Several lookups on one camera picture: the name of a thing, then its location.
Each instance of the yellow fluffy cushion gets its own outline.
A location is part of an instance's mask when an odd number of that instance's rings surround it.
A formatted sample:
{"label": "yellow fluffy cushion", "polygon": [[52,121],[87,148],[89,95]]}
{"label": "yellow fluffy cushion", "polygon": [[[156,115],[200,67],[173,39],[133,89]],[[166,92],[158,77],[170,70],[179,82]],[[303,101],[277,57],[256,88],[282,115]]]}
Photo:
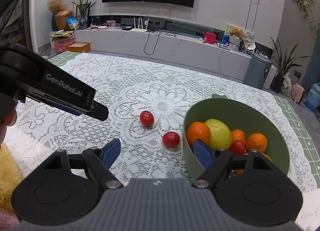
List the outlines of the yellow fluffy cushion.
{"label": "yellow fluffy cushion", "polygon": [[8,147],[0,144],[0,208],[14,213],[11,195],[21,180],[22,175]]}

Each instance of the orange box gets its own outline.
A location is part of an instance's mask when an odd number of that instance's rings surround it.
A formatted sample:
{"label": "orange box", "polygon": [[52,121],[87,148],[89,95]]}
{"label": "orange box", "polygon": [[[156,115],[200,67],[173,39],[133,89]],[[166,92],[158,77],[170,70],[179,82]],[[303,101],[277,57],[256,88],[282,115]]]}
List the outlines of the orange box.
{"label": "orange box", "polygon": [[74,43],[67,47],[67,51],[76,53],[86,53],[90,51],[90,43]]}

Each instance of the plastic bag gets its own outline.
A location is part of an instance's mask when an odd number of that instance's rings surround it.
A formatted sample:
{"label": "plastic bag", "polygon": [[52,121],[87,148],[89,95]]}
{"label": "plastic bag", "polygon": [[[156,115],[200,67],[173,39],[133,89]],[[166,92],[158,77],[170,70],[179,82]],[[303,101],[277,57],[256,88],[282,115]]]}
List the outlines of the plastic bag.
{"label": "plastic bag", "polygon": [[281,92],[286,96],[290,96],[291,93],[291,79],[289,77],[289,74],[290,73],[285,74],[284,81],[281,86]]}
{"label": "plastic bag", "polygon": [[79,29],[79,22],[75,17],[66,18],[66,22],[71,29]]}

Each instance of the potted plant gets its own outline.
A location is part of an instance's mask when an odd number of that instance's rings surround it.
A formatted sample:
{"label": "potted plant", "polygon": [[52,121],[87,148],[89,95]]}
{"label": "potted plant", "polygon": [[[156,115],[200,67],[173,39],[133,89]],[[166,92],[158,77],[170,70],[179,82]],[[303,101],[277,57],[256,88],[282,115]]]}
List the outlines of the potted plant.
{"label": "potted plant", "polygon": [[283,84],[283,81],[284,81],[284,76],[289,71],[289,69],[292,67],[301,67],[302,66],[302,65],[298,65],[297,63],[295,63],[295,61],[297,61],[298,59],[309,57],[309,56],[305,55],[305,56],[300,56],[300,57],[295,57],[295,56],[292,57],[292,54],[295,51],[296,47],[298,46],[298,43],[291,50],[289,56],[287,55],[288,49],[285,50],[285,54],[283,56],[279,39],[278,39],[279,51],[278,51],[278,48],[277,48],[275,41],[273,40],[273,38],[271,38],[271,39],[272,39],[272,42],[275,46],[276,53],[278,55],[278,60],[273,57],[273,59],[276,61],[277,65],[278,65],[278,74],[277,74],[275,82],[271,88],[276,93],[279,93],[281,90],[281,86]]}
{"label": "potted plant", "polygon": [[63,9],[63,0],[49,0],[47,2],[48,9],[52,12],[51,16],[51,29],[58,31],[59,28],[56,24],[56,14]]}
{"label": "potted plant", "polygon": [[79,20],[79,29],[86,29],[87,28],[87,19],[86,15],[88,11],[96,4],[95,2],[92,3],[89,0],[79,0],[79,3],[75,3],[72,1],[73,4],[77,6],[77,9],[79,10],[80,13],[80,20]]}

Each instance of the white marble wall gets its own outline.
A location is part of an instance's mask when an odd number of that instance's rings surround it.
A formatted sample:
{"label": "white marble wall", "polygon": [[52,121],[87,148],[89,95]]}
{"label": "white marble wall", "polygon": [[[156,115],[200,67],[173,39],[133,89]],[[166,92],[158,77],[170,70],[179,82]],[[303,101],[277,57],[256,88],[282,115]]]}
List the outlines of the white marble wall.
{"label": "white marble wall", "polygon": [[[71,1],[68,8],[75,10]],[[273,48],[270,37],[277,37],[284,0],[195,0],[193,8],[148,2],[97,1],[93,15],[142,15],[176,19],[225,30],[227,24],[252,30],[257,42]]]}

